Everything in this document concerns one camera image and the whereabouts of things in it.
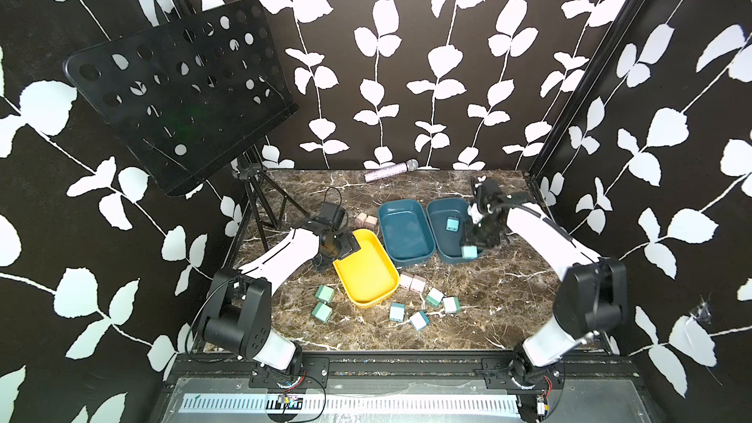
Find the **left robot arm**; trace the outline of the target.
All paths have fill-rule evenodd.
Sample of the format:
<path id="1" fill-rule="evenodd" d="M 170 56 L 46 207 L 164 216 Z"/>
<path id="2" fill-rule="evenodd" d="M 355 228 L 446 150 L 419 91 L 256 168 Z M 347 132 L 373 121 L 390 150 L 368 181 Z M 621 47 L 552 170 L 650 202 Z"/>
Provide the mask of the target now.
<path id="1" fill-rule="evenodd" d="M 359 250 L 352 230 L 305 221 L 256 260 L 215 274 L 193 325 L 196 336 L 275 371 L 298 373 L 302 352 L 273 329 L 272 297 L 306 262 L 328 266 Z"/>

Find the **yellow storage tray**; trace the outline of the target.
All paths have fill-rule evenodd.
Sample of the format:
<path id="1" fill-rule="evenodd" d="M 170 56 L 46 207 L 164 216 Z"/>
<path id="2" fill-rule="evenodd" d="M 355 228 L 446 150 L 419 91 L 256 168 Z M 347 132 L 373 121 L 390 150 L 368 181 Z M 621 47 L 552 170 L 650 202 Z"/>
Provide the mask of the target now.
<path id="1" fill-rule="evenodd" d="M 352 234 L 360 249 L 334 268 L 351 302 L 360 309 L 369 309 L 389 299 L 400 285 L 400 274 L 377 235 L 368 229 Z"/>

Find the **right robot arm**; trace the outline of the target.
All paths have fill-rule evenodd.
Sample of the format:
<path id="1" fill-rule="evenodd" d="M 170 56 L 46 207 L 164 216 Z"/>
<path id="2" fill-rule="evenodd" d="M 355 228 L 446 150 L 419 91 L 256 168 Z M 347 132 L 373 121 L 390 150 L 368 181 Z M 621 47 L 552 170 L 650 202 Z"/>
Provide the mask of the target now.
<path id="1" fill-rule="evenodd" d="M 476 194 L 468 215 L 464 245 L 495 247 L 510 232 L 525 240 L 560 280 L 550 319 L 518 352 L 524 366 L 555 364 L 589 338 L 626 321 L 626 266 L 577 241 L 526 194 Z"/>

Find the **green plug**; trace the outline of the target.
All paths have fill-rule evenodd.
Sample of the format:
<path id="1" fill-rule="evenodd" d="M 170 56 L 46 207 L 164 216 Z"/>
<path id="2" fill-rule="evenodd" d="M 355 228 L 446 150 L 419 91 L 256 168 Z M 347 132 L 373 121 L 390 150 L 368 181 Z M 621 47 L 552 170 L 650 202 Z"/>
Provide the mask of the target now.
<path id="1" fill-rule="evenodd" d="M 478 258 L 478 248 L 476 246 L 462 246 L 461 254 L 464 260 L 476 260 Z"/>
<path id="2" fill-rule="evenodd" d="M 405 305 L 399 303 L 391 303 L 389 319 L 394 322 L 403 322 L 405 320 Z"/>
<path id="3" fill-rule="evenodd" d="M 321 302 L 326 305 L 329 305 L 334 298 L 335 290 L 327 285 L 321 285 L 318 287 L 318 289 L 315 292 L 315 297 Z"/>
<path id="4" fill-rule="evenodd" d="M 409 317 L 409 323 L 416 331 L 420 331 L 430 324 L 430 320 L 424 311 L 417 311 L 417 313 L 413 313 L 413 315 Z"/>
<path id="5" fill-rule="evenodd" d="M 458 217 L 448 217 L 446 219 L 446 231 L 458 232 L 460 229 L 460 219 Z"/>
<path id="6" fill-rule="evenodd" d="M 458 297 L 444 297 L 443 306 L 445 313 L 448 315 L 455 315 L 461 311 L 460 300 Z"/>
<path id="7" fill-rule="evenodd" d="M 445 294 L 436 288 L 431 288 L 425 301 L 430 307 L 440 307 L 443 304 Z"/>
<path id="8" fill-rule="evenodd" d="M 319 302 L 311 312 L 311 316 L 322 323 L 327 323 L 332 313 L 333 309 L 332 307 L 330 307 L 330 305 Z"/>

